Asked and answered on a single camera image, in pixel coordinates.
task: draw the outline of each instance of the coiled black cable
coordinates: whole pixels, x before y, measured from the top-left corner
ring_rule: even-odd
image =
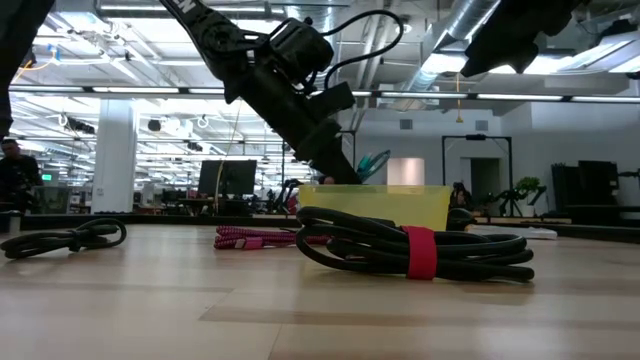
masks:
[[[103,235],[120,231],[120,238],[111,241]],[[116,219],[90,221],[75,230],[66,232],[40,232],[9,239],[0,244],[0,250],[9,259],[23,259],[49,251],[68,248],[78,252],[82,248],[104,249],[122,244],[127,238],[127,229]]]
[[[297,213],[304,227],[296,245],[312,260],[339,270],[376,274],[407,274],[409,237],[392,222],[362,218],[330,209],[305,207]],[[308,236],[328,235],[327,249],[335,257],[320,253],[305,241]],[[493,278],[526,282],[531,268],[513,266],[533,258],[527,240],[516,235],[481,236],[438,231],[436,277],[482,281]]]

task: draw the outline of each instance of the red velcro strap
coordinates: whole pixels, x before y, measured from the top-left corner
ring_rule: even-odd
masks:
[[[262,249],[262,238],[260,237],[247,237],[244,244],[245,250],[257,250]]]
[[[431,229],[417,226],[403,226],[409,235],[409,279],[432,280],[436,277],[438,250],[435,233]]]

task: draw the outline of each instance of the pink cable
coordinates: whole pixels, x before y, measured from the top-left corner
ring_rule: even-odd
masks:
[[[247,239],[255,242],[262,240],[262,247],[286,247],[296,243],[296,234],[289,231],[264,231],[243,229],[235,226],[218,226],[216,229],[218,236],[213,244],[216,249],[235,249],[239,242],[243,242],[242,248],[246,247]],[[329,236],[310,236],[306,239],[311,245],[326,245]]]

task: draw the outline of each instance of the yellow plastic bin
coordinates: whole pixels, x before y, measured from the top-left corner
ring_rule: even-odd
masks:
[[[444,231],[450,193],[448,186],[305,185],[300,204]]]

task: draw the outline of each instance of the door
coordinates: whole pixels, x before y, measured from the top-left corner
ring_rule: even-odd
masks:
[[[506,190],[500,188],[500,159],[471,159],[471,189],[477,205],[481,205],[489,193],[496,196]],[[489,213],[499,215],[499,205],[499,202],[491,204]]]

